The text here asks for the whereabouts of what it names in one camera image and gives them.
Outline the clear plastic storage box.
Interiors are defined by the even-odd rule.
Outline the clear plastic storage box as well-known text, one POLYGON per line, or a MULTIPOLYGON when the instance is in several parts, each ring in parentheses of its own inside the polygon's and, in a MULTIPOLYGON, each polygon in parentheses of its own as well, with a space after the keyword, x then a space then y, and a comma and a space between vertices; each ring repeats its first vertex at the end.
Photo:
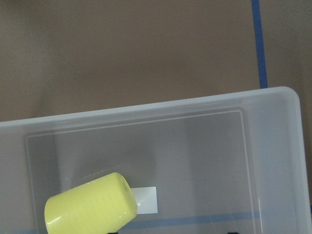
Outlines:
POLYGON ((288 87, 0 124, 0 231, 44 234, 44 205, 112 172, 155 187, 123 234, 309 234, 300 101, 288 87))

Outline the white label sticker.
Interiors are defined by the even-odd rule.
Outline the white label sticker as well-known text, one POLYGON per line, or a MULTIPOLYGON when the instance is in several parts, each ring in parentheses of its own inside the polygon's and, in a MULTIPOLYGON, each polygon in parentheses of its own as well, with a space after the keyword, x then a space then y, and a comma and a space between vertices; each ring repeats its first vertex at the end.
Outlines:
POLYGON ((156 187, 141 187, 131 189, 137 204, 138 215, 157 214, 156 187))

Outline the yellow plastic cup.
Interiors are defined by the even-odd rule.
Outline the yellow plastic cup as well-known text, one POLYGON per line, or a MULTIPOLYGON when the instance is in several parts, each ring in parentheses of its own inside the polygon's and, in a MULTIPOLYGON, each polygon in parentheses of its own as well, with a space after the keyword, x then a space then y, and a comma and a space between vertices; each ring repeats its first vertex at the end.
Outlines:
POLYGON ((116 233, 136 215, 135 197, 117 172, 52 196, 44 207, 50 234, 116 233))

